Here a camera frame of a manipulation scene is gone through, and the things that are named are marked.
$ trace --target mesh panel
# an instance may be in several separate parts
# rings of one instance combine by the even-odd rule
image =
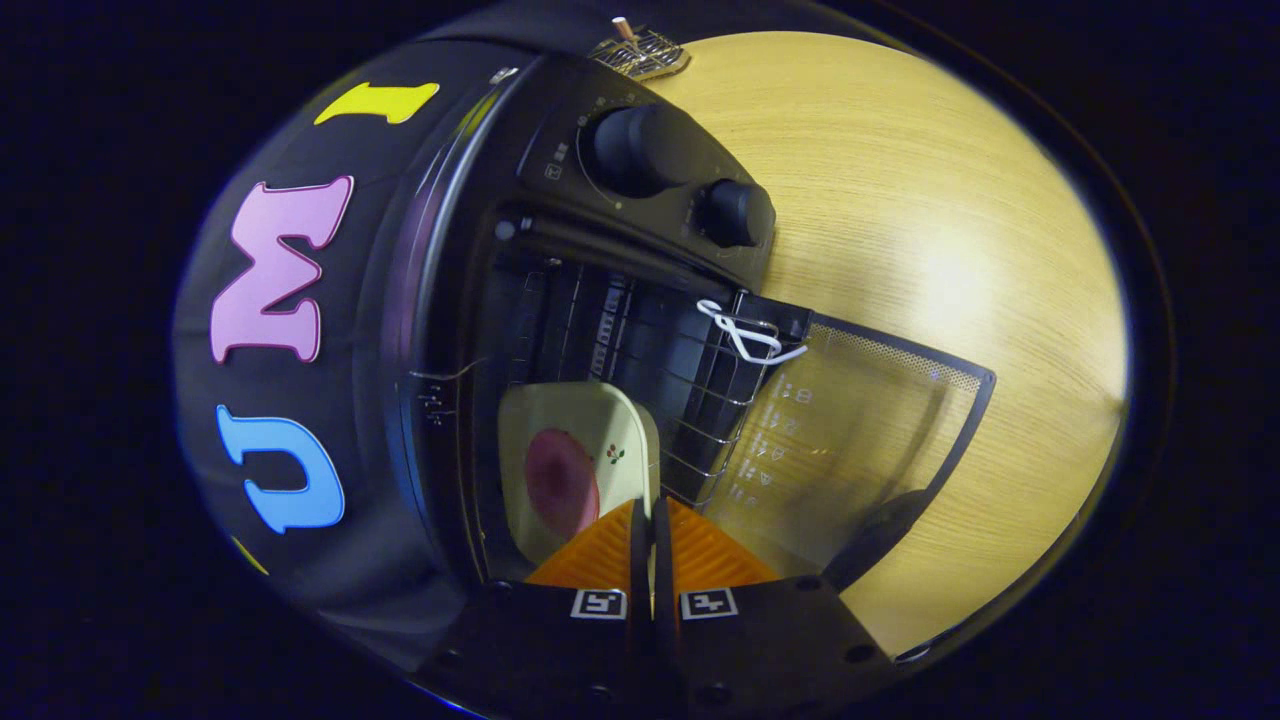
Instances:
[[[815,319],[806,343],[765,383],[705,506],[785,575],[822,571],[895,497],[936,493],[993,380],[963,360],[827,318]]]

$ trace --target yellow letter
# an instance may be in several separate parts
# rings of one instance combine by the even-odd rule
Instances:
[[[412,118],[438,90],[440,86],[434,82],[417,87],[369,87],[362,82],[330,102],[315,124],[335,115],[383,115],[396,126]]]

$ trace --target red circle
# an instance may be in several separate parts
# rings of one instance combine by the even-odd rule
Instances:
[[[586,450],[573,436],[548,428],[534,436],[525,456],[525,489],[534,512],[570,539],[600,516],[600,491]]]

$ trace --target black background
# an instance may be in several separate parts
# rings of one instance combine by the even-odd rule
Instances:
[[[1274,331],[1277,18],[1267,4],[902,0],[1107,159],[1161,250],[1180,337],[1171,442],[1123,542],[868,711],[1212,711],[1275,703],[1276,524],[1261,420]],[[168,323],[207,204],[439,3],[10,4],[6,457],[22,716],[431,716],[227,551],[174,445]]]

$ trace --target blue letter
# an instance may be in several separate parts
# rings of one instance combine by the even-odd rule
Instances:
[[[288,528],[326,528],[342,520],[338,471],[310,430],[284,418],[234,418],[225,405],[219,405],[218,432],[237,465],[244,464],[246,452],[288,452],[302,465],[307,477],[302,489],[262,489],[244,480],[248,501],[269,528],[284,534]]]

